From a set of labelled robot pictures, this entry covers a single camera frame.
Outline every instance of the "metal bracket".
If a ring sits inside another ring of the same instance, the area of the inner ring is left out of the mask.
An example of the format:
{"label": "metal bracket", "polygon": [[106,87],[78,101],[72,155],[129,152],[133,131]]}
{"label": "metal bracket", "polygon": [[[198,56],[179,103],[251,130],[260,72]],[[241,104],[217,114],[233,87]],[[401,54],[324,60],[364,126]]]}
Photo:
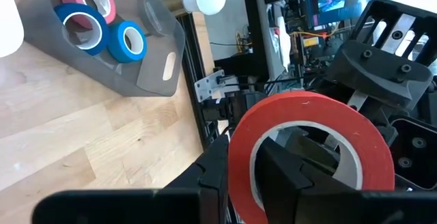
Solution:
{"label": "metal bracket", "polygon": [[217,77],[220,76],[225,76],[224,70],[219,70],[194,83],[198,102],[203,102],[204,100],[209,99],[214,92],[226,86],[225,83],[217,83]]}
{"label": "metal bracket", "polygon": [[[395,54],[415,20],[416,18],[414,16],[402,14],[394,28],[391,30],[390,35],[382,45],[381,50]],[[348,105],[354,107],[357,111],[360,111],[367,97],[367,94],[356,90],[349,99]],[[337,148],[338,144],[338,141],[334,139],[332,135],[329,135],[324,142],[325,146],[332,148],[333,150]]]}

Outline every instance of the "blue tape roll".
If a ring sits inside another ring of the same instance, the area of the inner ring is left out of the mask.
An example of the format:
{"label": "blue tape roll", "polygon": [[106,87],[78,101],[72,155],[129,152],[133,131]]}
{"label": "blue tape roll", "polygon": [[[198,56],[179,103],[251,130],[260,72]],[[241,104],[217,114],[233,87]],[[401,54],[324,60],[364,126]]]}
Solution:
{"label": "blue tape roll", "polygon": [[[141,61],[147,52],[147,42],[144,32],[132,21],[124,21],[112,25],[111,39],[109,40],[109,53],[120,63],[130,63]],[[128,47],[125,36],[129,38],[130,48]]]}
{"label": "blue tape roll", "polygon": [[91,38],[82,44],[76,45],[90,55],[97,55],[107,47],[110,31],[103,16],[89,7],[78,3],[63,3],[55,7],[56,15],[65,25],[72,16],[81,15],[89,20],[92,25]]}

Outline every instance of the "wooden table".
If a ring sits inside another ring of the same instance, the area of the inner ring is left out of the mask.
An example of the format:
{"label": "wooden table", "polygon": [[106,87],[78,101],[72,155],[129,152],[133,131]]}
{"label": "wooden table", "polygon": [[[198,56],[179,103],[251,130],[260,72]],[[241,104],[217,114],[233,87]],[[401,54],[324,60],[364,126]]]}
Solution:
{"label": "wooden table", "polygon": [[173,97],[123,98],[28,43],[0,59],[0,223],[66,189],[163,187],[201,152],[183,72]]}

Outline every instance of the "wire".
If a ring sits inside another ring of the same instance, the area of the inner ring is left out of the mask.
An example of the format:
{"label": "wire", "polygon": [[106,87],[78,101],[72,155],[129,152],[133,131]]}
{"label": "wire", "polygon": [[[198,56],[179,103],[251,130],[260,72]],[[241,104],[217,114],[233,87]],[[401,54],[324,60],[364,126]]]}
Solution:
{"label": "wire", "polygon": [[306,78],[306,76],[302,76],[302,77],[296,77],[296,78],[290,78],[290,79],[284,79],[284,80],[275,80],[275,81],[266,81],[263,83],[236,83],[236,84],[227,84],[226,87],[229,86],[244,86],[244,85],[266,85],[266,84],[273,84],[273,83],[282,83],[282,82],[288,82],[288,81],[297,81],[300,79],[304,79]]}
{"label": "wire", "polygon": [[339,25],[340,24],[337,23],[337,25],[335,25],[334,30],[330,34],[328,34],[328,35],[322,35],[322,34],[318,34],[318,33],[309,33],[309,32],[305,32],[305,31],[295,31],[295,32],[291,32],[290,36],[293,36],[295,34],[305,34],[305,35],[308,35],[308,36],[317,36],[317,37],[327,38],[327,37],[333,36],[337,32],[337,30],[339,30]]}
{"label": "wire", "polygon": [[249,25],[243,26],[243,28],[241,30],[241,34],[243,35],[243,38],[245,38],[245,39],[249,38],[249,34],[250,34],[250,32],[249,32]]}
{"label": "wire", "polygon": [[236,40],[236,42],[237,42],[237,51],[239,52],[239,53],[242,53],[243,51],[244,51],[244,46],[243,46],[243,39],[242,39],[242,36],[241,36],[241,33],[239,32],[239,31],[237,31],[237,32],[235,32],[235,40]]}
{"label": "wire", "polygon": [[[232,126],[227,126],[225,129],[223,129],[223,132],[219,135],[224,135],[227,131],[229,131],[231,128],[233,128]],[[214,136],[215,132],[211,132],[208,137],[206,137],[206,141],[209,142],[212,139],[212,136]]]}
{"label": "wire", "polygon": [[[280,74],[276,79],[275,79],[275,81],[278,81],[280,78],[281,78],[281,76],[282,76],[282,74]],[[267,93],[267,95],[269,95],[270,94],[270,92],[273,90],[273,87],[274,87],[274,83],[272,83],[272,84],[268,84],[268,86],[266,87],[266,93]]]}
{"label": "wire", "polygon": [[221,43],[216,43],[216,42],[210,42],[210,44],[215,44],[217,46],[250,46],[252,45],[252,43],[247,43],[247,44],[221,44]]}

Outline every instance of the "metal frame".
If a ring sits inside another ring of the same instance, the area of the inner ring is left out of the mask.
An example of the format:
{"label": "metal frame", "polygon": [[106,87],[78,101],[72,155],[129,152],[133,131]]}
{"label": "metal frame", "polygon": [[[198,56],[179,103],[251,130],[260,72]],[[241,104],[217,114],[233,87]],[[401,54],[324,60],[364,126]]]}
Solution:
{"label": "metal frame", "polygon": [[216,59],[217,67],[226,74],[236,76],[258,76],[259,81],[271,78],[273,67],[268,64],[268,49],[264,45],[263,28],[260,20],[260,9],[257,0],[244,0],[252,39],[252,53],[237,54],[224,59]]}
{"label": "metal frame", "polygon": [[178,21],[184,29],[186,36],[185,51],[182,57],[182,69],[184,70],[186,84],[190,94],[191,105],[193,107],[197,129],[199,130],[201,144],[203,150],[205,150],[211,144],[211,142],[218,137],[219,131],[216,123],[205,122],[201,104],[197,102],[194,83],[196,83],[198,80],[201,80],[206,75],[193,16],[189,14],[179,17]]}
{"label": "metal frame", "polygon": [[225,71],[219,70],[209,76],[198,80],[194,83],[194,88],[197,95],[197,101],[203,102],[209,98],[214,92],[225,87],[225,82],[218,83],[217,79],[225,76]]}

